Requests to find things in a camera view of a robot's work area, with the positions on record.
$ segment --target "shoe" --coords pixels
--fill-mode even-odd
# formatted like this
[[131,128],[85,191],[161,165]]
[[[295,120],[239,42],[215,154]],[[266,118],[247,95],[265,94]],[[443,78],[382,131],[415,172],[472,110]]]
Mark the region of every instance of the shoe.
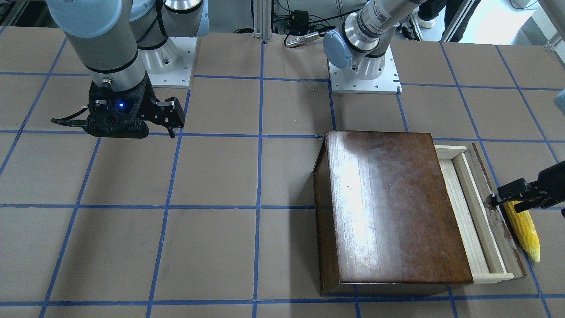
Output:
[[422,20],[418,14],[415,14],[416,16],[416,21],[418,21],[418,25],[420,25],[422,28],[424,29],[431,29],[433,28],[434,25],[436,25],[436,22],[432,19],[432,20]]

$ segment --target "yellow corn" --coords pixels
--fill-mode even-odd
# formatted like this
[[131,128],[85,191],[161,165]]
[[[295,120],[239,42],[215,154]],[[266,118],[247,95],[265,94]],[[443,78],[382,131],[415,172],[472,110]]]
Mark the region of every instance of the yellow corn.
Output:
[[524,248],[528,256],[535,262],[540,261],[540,239],[537,237],[536,227],[533,225],[529,211],[516,213],[514,205],[518,201],[504,203],[504,210],[510,220],[510,225],[514,229],[520,245]]

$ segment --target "dark wooden box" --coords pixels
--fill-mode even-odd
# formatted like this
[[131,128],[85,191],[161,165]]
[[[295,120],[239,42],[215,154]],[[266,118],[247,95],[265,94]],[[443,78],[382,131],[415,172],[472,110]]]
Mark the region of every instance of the dark wooden box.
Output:
[[[432,295],[525,275],[499,211],[478,207],[490,188],[473,180],[488,183],[476,149],[439,148],[429,134],[326,132],[314,169],[322,295]],[[470,177],[457,177],[462,165]]]

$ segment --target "blue tape grid line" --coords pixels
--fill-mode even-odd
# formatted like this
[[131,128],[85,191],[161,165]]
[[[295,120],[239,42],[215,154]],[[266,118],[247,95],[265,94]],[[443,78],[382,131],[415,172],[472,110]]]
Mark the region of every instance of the blue tape grid line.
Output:
[[[502,52],[500,51],[500,48],[498,47],[498,45],[495,45],[495,48],[498,52],[498,55],[500,56],[500,59],[502,60],[502,62],[504,63],[504,66],[506,67],[506,70],[508,71],[508,74],[510,74],[510,77],[512,78],[512,81],[514,82],[514,85],[516,85],[518,92],[520,93],[520,96],[522,97],[522,100],[524,101],[524,104],[526,106],[526,108],[528,108],[528,111],[530,113],[530,115],[532,116],[532,119],[534,121],[534,123],[536,123],[536,126],[538,128],[538,130],[540,131],[541,137],[547,141],[547,138],[545,137],[545,134],[543,132],[543,130],[541,129],[540,124],[538,123],[536,116],[534,115],[532,109],[529,106],[528,101],[526,100],[526,97],[524,96],[524,93],[522,92],[520,86],[518,85],[518,82],[516,81],[516,78],[514,77],[514,74],[512,74],[512,71],[510,70],[510,67],[508,66],[508,63],[506,63],[506,60],[504,59],[504,56],[502,55]],[[555,155],[555,153],[553,152],[553,149],[551,148],[551,145],[549,144],[549,142],[546,143],[547,147],[549,148],[549,151],[551,153],[551,155],[553,156],[553,159],[555,160],[555,162],[559,162],[559,160],[557,159],[557,156]],[[532,268],[532,264],[527,256],[527,254],[525,253],[525,251],[522,249],[522,253],[524,254],[524,258],[526,260],[526,263],[528,264],[528,269],[530,271],[530,274],[532,275],[532,280],[534,282],[534,284],[536,285],[536,290],[538,292],[538,295],[540,297],[541,303],[544,307],[545,313],[547,315],[547,318],[551,318],[551,312],[549,311],[549,307],[547,306],[547,302],[545,301],[545,296],[544,293],[541,290],[540,284],[537,280],[536,277],[536,273],[534,272],[533,268]]]
[[483,150],[483,153],[485,154],[486,164],[490,168],[490,172],[492,173],[494,182],[496,184],[498,184],[498,179],[497,179],[497,177],[494,173],[494,169],[492,168],[492,164],[490,163],[490,158],[489,158],[489,156],[486,152],[485,145],[483,143],[481,135],[479,134],[479,130],[477,129],[477,125],[475,124],[475,120],[473,119],[473,116],[471,115],[471,110],[469,109],[469,106],[467,105],[467,100],[465,100],[465,96],[463,95],[463,91],[461,90],[461,86],[459,86],[459,81],[457,81],[457,77],[455,76],[455,71],[453,70],[453,67],[451,66],[451,62],[449,61],[449,57],[447,56],[447,52],[445,51],[445,47],[444,47],[442,42],[440,42],[440,47],[441,47],[441,51],[444,54],[445,61],[447,62],[447,66],[449,67],[449,71],[451,72],[453,80],[455,81],[455,85],[457,86],[457,90],[459,91],[459,95],[461,96],[461,100],[463,101],[463,105],[465,106],[465,110],[467,111],[467,115],[469,116],[469,120],[471,120],[471,124],[473,125],[473,130],[475,130],[475,135],[477,136],[477,142],[479,143],[479,145],[481,146],[481,149]]
[[10,147],[10,150],[8,151],[8,155],[6,156],[4,161],[2,162],[2,166],[0,166],[0,175],[2,175],[2,173],[4,172],[4,169],[6,168],[6,165],[8,164],[8,160],[10,160],[10,157],[12,156],[12,153],[14,152],[14,149],[16,148],[16,144],[18,143],[18,140],[20,140],[21,132],[24,130],[25,125],[28,123],[29,117],[31,117],[33,110],[35,109],[37,103],[39,102],[39,99],[41,98],[41,94],[43,93],[45,87],[47,86],[47,82],[49,81],[49,77],[51,76],[51,73],[53,73],[53,69],[55,68],[55,65],[57,64],[57,61],[59,61],[59,57],[61,56],[61,52],[63,52],[63,48],[65,47],[66,43],[67,43],[67,38],[65,38],[63,40],[63,43],[61,44],[61,47],[59,48],[59,51],[57,52],[57,55],[55,56],[55,60],[53,61],[53,64],[51,64],[51,67],[49,68],[49,72],[45,76],[45,80],[43,81],[43,85],[41,85],[41,88],[40,88],[39,92],[37,93],[37,96],[36,96],[35,100],[33,101],[32,106],[29,108],[28,114],[25,116],[24,121],[20,125],[20,129],[18,130],[18,133],[16,134],[16,138],[14,138],[14,142],[12,143],[12,146]]
[[331,83],[331,81],[328,81],[328,94],[329,94],[329,111],[330,111],[330,115],[332,116],[332,128],[334,130],[336,130],[337,129],[336,112],[335,112],[335,108],[333,107],[332,83]]
[[[0,208],[42,208],[42,209],[164,209],[165,205],[121,205],[121,204],[33,204],[33,203],[0,203]],[[177,210],[210,210],[210,209],[244,209],[244,210],[313,210],[313,205],[173,205],[169,209]]]
[[[500,186],[500,183],[498,182],[498,178],[496,177],[496,174],[494,173],[494,169],[493,169],[493,166],[492,166],[492,164],[491,164],[491,162],[490,162],[489,155],[488,155],[488,153],[486,152],[486,149],[485,149],[485,146],[484,146],[484,143],[483,143],[483,139],[480,137],[479,131],[478,131],[476,125],[475,125],[475,121],[473,120],[473,117],[472,117],[471,112],[470,112],[470,110],[469,110],[469,107],[468,107],[468,105],[467,105],[467,101],[465,100],[465,97],[464,97],[464,95],[463,95],[463,91],[461,90],[461,87],[459,86],[459,82],[457,81],[457,77],[455,76],[455,72],[453,71],[453,68],[452,68],[452,66],[451,66],[451,63],[450,63],[450,61],[449,61],[449,57],[447,56],[447,52],[445,51],[444,45],[443,45],[443,43],[441,43],[441,42],[440,42],[440,47],[441,47],[441,49],[442,49],[442,51],[443,51],[443,53],[444,53],[445,59],[446,59],[446,61],[447,61],[447,65],[449,66],[449,69],[450,69],[451,74],[452,74],[452,76],[453,76],[453,79],[454,79],[454,81],[455,81],[455,85],[457,85],[457,89],[458,89],[458,91],[459,91],[459,94],[461,95],[461,99],[462,99],[462,101],[463,101],[463,104],[465,105],[465,108],[466,108],[467,113],[468,113],[468,115],[469,115],[469,119],[471,120],[471,123],[472,123],[472,125],[473,125],[473,129],[475,129],[475,133],[476,133],[476,135],[477,135],[477,139],[479,140],[479,143],[480,143],[480,145],[481,145],[481,148],[483,149],[483,153],[485,154],[486,163],[487,163],[487,165],[489,166],[490,172],[492,173],[492,176],[493,176],[493,179],[494,179],[494,183],[496,184],[496,186],[497,186],[497,188],[498,188],[498,187]],[[508,67],[508,64],[507,64],[506,61],[504,60],[504,57],[502,56],[502,53],[500,52],[500,50],[499,50],[498,47],[497,47],[497,51],[498,51],[498,54],[500,55],[500,57],[501,57],[501,59],[502,59],[502,62],[505,64],[506,69],[508,70],[510,76],[512,77],[512,80],[514,81],[514,83],[515,83],[515,85],[516,85],[516,88],[517,88],[518,91],[520,92],[520,95],[522,96],[522,98],[523,98],[523,100],[524,100],[524,103],[525,103],[526,106],[528,107],[528,110],[530,111],[530,114],[531,114],[532,118],[533,118],[534,121],[536,122],[536,125],[538,125],[537,120],[535,119],[535,116],[534,116],[533,112],[531,112],[531,109],[529,108],[529,105],[527,105],[527,102],[526,102],[526,100],[525,100],[525,97],[524,97],[524,95],[523,95],[523,93],[522,93],[520,87],[518,86],[518,83],[517,83],[516,80],[514,79],[514,76],[513,76],[512,72],[510,71],[510,68]],[[538,128],[540,129],[540,133],[542,134],[542,137],[543,137],[544,141],[546,141],[545,135],[543,135],[543,132],[541,131],[541,128],[539,127],[539,125],[538,125]],[[550,148],[550,151],[551,151],[552,154],[553,154],[553,151],[551,150],[551,147],[550,147],[549,143],[547,143],[547,146]],[[544,310],[545,310],[545,312],[546,312],[546,314],[547,314],[547,318],[551,318],[551,313],[549,312],[549,308],[548,308],[547,303],[546,303],[546,301],[545,301],[544,294],[543,294],[543,292],[541,291],[541,288],[540,288],[540,285],[539,285],[539,283],[538,283],[536,274],[535,274],[535,272],[534,272],[534,270],[533,270],[533,268],[532,268],[532,264],[530,263],[530,261],[529,261],[527,255],[525,255],[525,252],[524,252],[523,250],[522,250],[522,252],[524,253],[524,256],[525,256],[525,259],[526,259],[526,263],[528,264],[528,268],[529,268],[530,274],[531,274],[531,276],[532,276],[532,280],[533,280],[534,284],[536,285],[536,290],[537,290],[537,292],[538,292],[538,296],[539,296],[539,299],[541,300],[541,303],[542,303],[542,305],[543,305],[543,307],[544,307]]]
[[[185,100],[185,104],[184,104],[185,115],[186,115],[186,112],[188,111],[189,100],[190,100],[190,89],[186,93],[186,100]],[[151,317],[151,309],[153,307],[153,302],[154,302],[153,299],[155,298],[155,288],[157,287],[157,278],[159,276],[159,266],[161,264],[161,256],[163,255],[163,245],[164,245],[164,241],[165,241],[165,233],[167,231],[167,221],[168,221],[169,210],[171,209],[171,196],[173,194],[173,186],[175,185],[176,168],[177,168],[177,164],[179,162],[179,153],[180,153],[181,143],[182,143],[182,128],[180,129],[178,137],[177,137],[177,146],[176,146],[176,149],[175,149],[175,158],[173,159],[173,167],[171,169],[171,180],[169,182],[169,189],[167,191],[167,200],[165,201],[165,207],[164,207],[164,211],[163,211],[163,225],[161,227],[161,235],[159,237],[159,246],[157,248],[157,257],[155,259],[155,269],[153,270],[153,279],[151,280],[151,289],[149,291],[149,302],[147,304],[147,311],[145,313],[146,318]]]
[[455,299],[453,297],[453,291],[451,290],[451,286],[447,286],[447,294],[449,295],[449,304],[451,305],[451,311],[453,312],[453,318],[459,318],[457,314],[457,307],[455,306]]
[[63,256],[65,254],[65,250],[67,249],[67,244],[69,238],[71,236],[71,230],[73,225],[75,224],[76,214],[79,210],[80,200],[82,199],[82,195],[84,193],[84,188],[86,187],[86,182],[88,181],[88,176],[90,175],[90,171],[92,170],[92,166],[94,164],[94,158],[96,157],[96,153],[98,152],[98,148],[100,147],[101,138],[98,138],[96,141],[96,145],[94,146],[94,151],[92,151],[92,156],[90,157],[90,162],[88,163],[88,168],[86,169],[86,174],[84,175],[84,179],[82,180],[82,185],[80,187],[79,196],[76,199],[75,208],[71,214],[71,219],[69,221],[69,225],[67,226],[67,232],[65,233],[65,237],[63,239],[63,244],[61,245],[61,250],[59,252],[59,257],[57,258],[57,263],[55,265],[55,269],[53,270],[53,275],[51,276],[51,282],[49,283],[49,288],[47,289],[47,293],[45,295],[45,300],[41,306],[41,312],[39,317],[43,318],[45,316],[45,312],[47,311],[47,305],[49,304],[49,300],[51,299],[51,293],[53,292],[53,288],[55,286],[55,281],[57,280],[57,275],[59,274],[59,269],[61,267],[61,263],[63,261]]
[[359,288],[353,285],[353,301],[355,303],[355,318],[361,318],[361,304],[359,303]]
[[[332,111],[332,126],[336,129],[334,122],[335,122],[335,114],[333,113],[333,101],[330,99],[330,109]],[[406,121],[406,116],[404,114],[404,109],[402,108],[402,102],[399,103],[401,116],[403,116],[403,122]],[[408,124],[405,122],[405,131],[408,131]],[[0,130],[0,134],[17,134],[18,130]],[[86,135],[85,131],[78,131],[78,130],[24,130],[21,132],[22,134],[52,134],[52,135]],[[314,139],[321,139],[324,136],[321,135],[253,135],[253,134],[209,134],[209,133],[200,133],[200,132],[179,132],[183,136],[190,136],[190,137],[238,137],[238,138],[269,138],[269,139],[284,139],[284,138],[314,138]],[[169,134],[166,132],[151,132],[149,133],[150,136],[166,136],[168,137]],[[449,137],[434,137],[434,140],[443,140],[443,141],[475,141],[478,142],[478,138],[449,138]],[[565,144],[565,140],[535,140],[535,139],[481,139],[485,142],[490,143],[550,143],[550,144]]]
[[[430,83],[402,83],[406,86],[430,86],[430,87],[458,87],[453,84],[430,84]],[[526,89],[529,91],[556,91],[560,92],[563,88],[543,88],[543,87],[508,87],[508,86],[482,86],[482,85],[459,85],[461,88],[484,88],[484,89]]]
[[[499,300],[499,299],[537,299],[536,294],[515,295],[452,295],[454,301],[459,300]],[[565,294],[546,294],[545,298],[564,299]],[[397,302],[446,302],[449,296],[429,297],[355,297],[340,298],[290,298],[290,299],[203,299],[203,300],[154,300],[153,306],[198,306],[198,305],[252,305],[252,304],[316,304],[316,303],[397,303]],[[0,307],[42,307],[45,302],[0,302]],[[49,301],[47,307],[65,306],[147,306],[148,300],[77,300],[77,301]]]
[[[34,75],[34,76],[46,76],[47,73],[41,72],[6,72],[0,71],[0,75]],[[88,77],[89,74],[84,73],[52,73],[51,76],[79,76],[79,77]],[[229,75],[204,75],[204,74],[196,74],[194,75],[195,78],[212,78],[212,79],[249,79],[249,80],[260,80],[260,76],[229,76]],[[263,77],[263,80],[271,80],[271,81],[316,81],[321,83],[329,83],[330,79],[288,79],[288,78],[266,78]],[[457,85],[453,84],[431,84],[431,83],[401,83],[401,85],[406,86],[431,86],[431,87],[457,87]],[[563,88],[548,88],[548,87],[507,87],[507,86],[483,86],[483,85],[459,85],[461,88],[483,88],[483,89],[521,89],[522,91],[555,91],[560,92]]]
[[[540,131],[541,137],[543,138],[543,140],[547,141],[547,138],[545,137],[544,131],[541,129],[540,123],[537,121],[536,116],[534,115],[532,109],[530,108],[529,103],[526,100],[526,97],[524,96],[524,92],[522,92],[522,89],[520,89],[518,82],[514,78],[514,74],[512,74],[512,71],[510,71],[508,63],[506,63],[506,60],[504,59],[504,56],[502,55],[500,48],[498,47],[498,45],[495,45],[494,47],[496,48],[498,55],[500,55],[500,59],[502,59],[502,62],[504,63],[506,70],[508,71],[508,73],[510,74],[510,77],[512,78],[512,81],[514,82],[514,85],[516,85],[516,88],[518,89],[518,92],[520,93],[520,96],[522,97],[522,100],[524,101],[524,104],[526,105],[528,112],[532,116],[534,123],[536,123],[536,127]],[[559,160],[557,160],[557,156],[555,155],[555,152],[553,152],[553,148],[551,147],[551,145],[548,142],[546,142],[546,145],[549,148],[549,152],[551,152],[551,155],[553,156],[553,160],[555,160],[556,163],[559,162]]]
[[[261,69],[259,78],[259,136],[263,135],[263,88],[264,88],[264,70],[265,70],[265,44],[267,42],[261,41]],[[261,225],[261,178],[262,178],[262,165],[263,165],[263,138],[258,138],[258,150],[257,150],[257,200],[255,204],[257,209],[255,209],[255,247],[253,250],[253,309],[251,311],[251,317],[257,318],[257,293],[259,289],[259,237],[260,237],[260,225]]]
[[402,117],[402,123],[404,124],[404,132],[409,132],[408,122],[406,121],[406,115],[404,114],[404,108],[402,107],[402,101],[400,100],[400,89],[397,88],[396,101],[398,102],[398,107],[400,108],[400,116]]

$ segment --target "barcode label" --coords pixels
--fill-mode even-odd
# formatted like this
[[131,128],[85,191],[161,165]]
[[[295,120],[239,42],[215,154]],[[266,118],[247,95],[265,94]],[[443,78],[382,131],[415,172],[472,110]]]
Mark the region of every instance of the barcode label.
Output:
[[379,15],[377,16],[377,20],[379,20],[380,23],[385,23],[386,17],[385,17],[383,14],[379,14]]

